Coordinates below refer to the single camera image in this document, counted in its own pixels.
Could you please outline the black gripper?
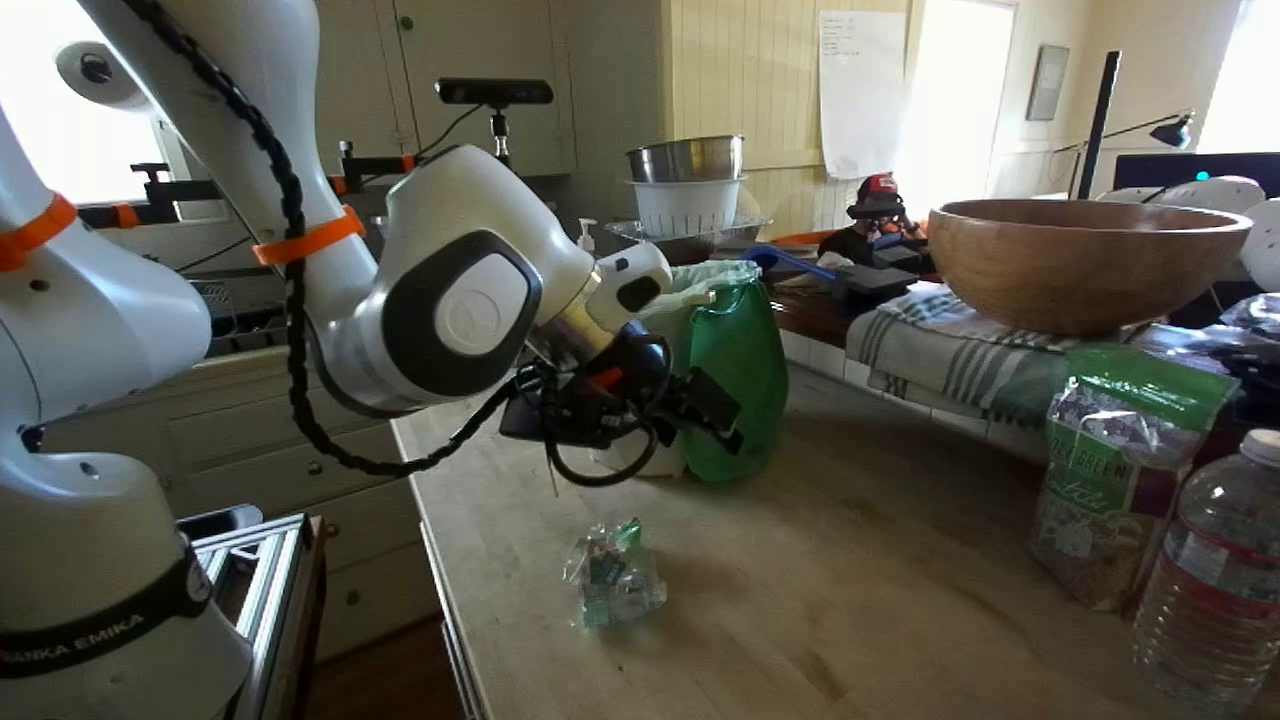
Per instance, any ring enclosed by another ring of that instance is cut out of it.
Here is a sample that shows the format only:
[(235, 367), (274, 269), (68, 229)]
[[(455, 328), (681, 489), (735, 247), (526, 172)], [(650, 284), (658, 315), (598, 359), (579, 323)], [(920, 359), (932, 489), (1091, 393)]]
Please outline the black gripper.
[(629, 432), (654, 432), (669, 442), (676, 424), (664, 407), (718, 438), (740, 434), (740, 403), (701, 367), (672, 377), (669, 342), (629, 323), (598, 359), (530, 359), (506, 403), (501, 432), (571, 449), (609, 449)]

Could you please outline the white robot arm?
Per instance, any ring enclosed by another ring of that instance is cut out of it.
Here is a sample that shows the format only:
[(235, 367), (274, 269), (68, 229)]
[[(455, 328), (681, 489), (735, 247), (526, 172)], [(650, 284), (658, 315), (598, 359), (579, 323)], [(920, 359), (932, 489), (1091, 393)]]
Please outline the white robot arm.
[[(381, 244), (316, 152), (311, 0), (75, 0), (290, 278), (292, 416), (324, 382), (367, 416), (472, 395), (552, 453), (701, 424), (740, 403), (681, 372), (639, 310), (654, 244), (592, 255), (491, 152), (455, 143), (387, 193)], [(82, 218), (0, 137), (0, 720), (223, 720), (251, 643), (179, 535), (158, 471), (42, 453), (27, 432), (149, 393), (207, 354), (206, 295)]]

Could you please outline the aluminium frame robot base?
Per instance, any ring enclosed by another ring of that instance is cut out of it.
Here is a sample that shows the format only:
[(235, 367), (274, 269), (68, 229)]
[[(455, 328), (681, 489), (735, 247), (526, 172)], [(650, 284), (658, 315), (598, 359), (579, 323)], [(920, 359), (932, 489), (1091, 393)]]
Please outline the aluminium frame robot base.
[(310, 511), (234, 505), (179, 518), (218, 602), (249, 641), (249, 680), (223, 720), (302, 720), (324, 613), (324, 553)]

